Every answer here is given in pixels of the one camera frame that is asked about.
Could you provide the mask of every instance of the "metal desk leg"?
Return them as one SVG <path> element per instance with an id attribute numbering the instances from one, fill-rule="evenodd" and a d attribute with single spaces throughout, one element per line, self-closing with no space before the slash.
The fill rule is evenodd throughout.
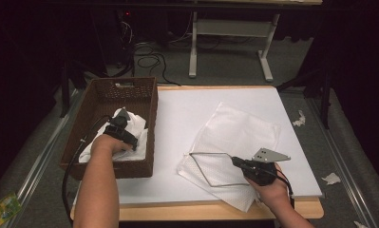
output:
<path id="1" fill-rule="evenodd" d="M 196 78 L 198 66 L 198 53 L 196 49 L 198 37 L 198 13 L 193 12 L 192 48 L 190 52 L 189 78 Z"/>
<path id="2" fill-rule="evenodd" d="M 272 21 L 272 25 L 271 25 L 270 30 L 269 30 L 269 34 L 267 36 L 266 46 L 265 46 L 264 50 L 260 50 L 258 52 L 259 61 L 260 61 L 260 64 L 262 65 L 263 74 L 264 74 L 267 82 L 273 81 L 273 75 L 272 75 L 272 72 L 269 68 L 269 64 L 267 62 L 266 56 L 267 56 L 267 53 L 269 51 L 270 44 L 273 41 L 273 36 L 275 35 L 275 28 L 277 27 L 277 22 L 278 22 L 279 17 L 280 17 L 280 14 L 275 14 L 273 21 Z"/>

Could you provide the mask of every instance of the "gray carpet floor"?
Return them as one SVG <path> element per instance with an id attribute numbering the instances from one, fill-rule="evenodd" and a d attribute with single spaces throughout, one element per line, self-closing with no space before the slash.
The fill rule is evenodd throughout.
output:
<path id="1" fill-rule="evenodd" d="M 190 47 L 185 42 L 175 43 L 169 47 L 158 47 L 149 44 L 157 53 L 163 54 L 166 63 L 164 76 L 180 85 L 194 86 L 278 86 L 296 76 L 311 41 L 292 43 L 289 39 L 274 41 L 268 54 L 268 61 L 275 78 L 273 83 L 266 83 L 262 76 L 261 66 L 256 58 L 257 40 L 242 40 L 227 37 L 215 47 L 213 40 L 199 42 L 198 76 L 188 78 Z M 138 52 L 148 50 L 141 48 Z M 152 64 L 152 59 L 144 59 L 142 64 Z M 136 66 L 135 76 L 156 76 L 160 83 L 163 64 L 153 70 Z M 116 72 L 109 67 L 109 74 Z M 62 104 L 58 104 L 42 120 L 40 125 L 29 136 L 22 150 L 13 161 L 11 167 L 0 181 L 0 199 L 8 192 L 24 193 L 23 211 L 14 218 L 8 227 L 69 227 L 66 212 L 61 199 L 61 185 L 64 170 L 59 167 L 68 131 L 73 123 L 78 103 L 83 91 L 78 91 L 72 99 L 69 114 L 59 118 Z M 355 139 L 347 119 L 341 110 L 334 92 L 331 95 L 329 113 L 330 129 L 322 127 L 317 114 L 318 99 L 305 99 L 302 87 L 289 88 L 280 93 L 282 102 L 291 121 L 298 119 L 298 110 L 302 110 L 307 118 L 306 124 L 295 126 L 294 131 L 302 145 L 313 173 L 323 192 L 321 202 L 325 216 L 311 219 L 316 227 L 356 227 L 358 221 L 369 227 L 379 227 L 379 178 L 368 160 L 364 159 L 364 151 Z M 61 101 L 61 94 L 55 94 Z M 341 151 L 340 159 L 335 152 Z M 25 179 L 31 174 L 31 168 L 37 160 L 47 159 L 40 175 L 35 175 L 36 185 L 29 189 L 21 189 Z M 336 173 L 342 182 L 327 185 L 321 180 L 330 173 Z M 77 191 L 78 182 L 70 180 L 69 198 L 72 200 Z M 362 206 L 355 195 L 363 197 L 367 206 Z M 222 227 L 248 226 L 255 221 L 226 222 Z M 203 223 L 210 226 L 216 223 Z M 121 227 L 201 227 L 200 223 L 121 223 Z"/>

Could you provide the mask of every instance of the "white cloth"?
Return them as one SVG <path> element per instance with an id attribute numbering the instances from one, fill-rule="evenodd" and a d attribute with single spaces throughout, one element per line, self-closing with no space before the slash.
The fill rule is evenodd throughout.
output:
<path id="1" fill-rule="evenodd" d="M 121 111 L 121 108 L 117 109 L 113 117 L 116 117 Z M 127 121 L 126 131 L 130 132 L 134 137 L 138 139 L 138 146 L 136 151 L 121 151 L 113 156 L 114 161 L 133 161 L 133 160 L 144 160 L 145 159 L 145 150 L 147 144 L 147 129 L 145 127 L 145 119 L 134 113 L 127 112 L 129 114 L 130 120 Z M 95 138 L 102 135 L 105 131 L 105 128 L 109 123 L 105 123 L 99 130 Z M 91 146 L 92 142 L 83 150 L 80 154 L 79 162 L 88 162 L 91 158 Z"/>
<path id="2" fill-rule="evenodd" d="M 210 186 L 204 176 L 213 185 L 247 181 L 243 178 L 242 171 L 232 165 L 229 156 L 207 153 L 226 153 L 250 160 L 261 147 L 275 150 L 279 133 L 279 124 L 265 122 L 255 115 L 220 103 L 199 132 L 189 153 L 185 154 L 178 173 L 237 209 L 247 212 L 253 201 L 257 200 L 254 188 L 250 185 Z M 203 153 L 204 156 L 193 154 L 194 160 L 190 153 Z"/>

